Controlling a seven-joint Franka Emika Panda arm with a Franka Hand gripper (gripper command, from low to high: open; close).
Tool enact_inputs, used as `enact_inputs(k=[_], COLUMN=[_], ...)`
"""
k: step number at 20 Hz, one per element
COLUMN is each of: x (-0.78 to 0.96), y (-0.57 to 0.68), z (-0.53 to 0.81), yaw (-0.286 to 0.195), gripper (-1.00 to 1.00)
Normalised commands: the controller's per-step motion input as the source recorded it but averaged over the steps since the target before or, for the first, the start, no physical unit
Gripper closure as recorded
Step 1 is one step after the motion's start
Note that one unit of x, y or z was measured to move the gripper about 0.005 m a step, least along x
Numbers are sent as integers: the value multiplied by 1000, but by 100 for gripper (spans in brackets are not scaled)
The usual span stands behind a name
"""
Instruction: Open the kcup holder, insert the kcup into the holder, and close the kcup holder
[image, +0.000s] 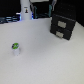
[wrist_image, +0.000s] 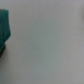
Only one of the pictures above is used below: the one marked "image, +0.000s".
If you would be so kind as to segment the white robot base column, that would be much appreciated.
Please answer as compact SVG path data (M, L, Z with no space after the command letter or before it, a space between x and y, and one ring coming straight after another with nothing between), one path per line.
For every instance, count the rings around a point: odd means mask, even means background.
M21 19L22 20L31 20L32 12L30 9L30 1L29 0L20 0L21 2Z

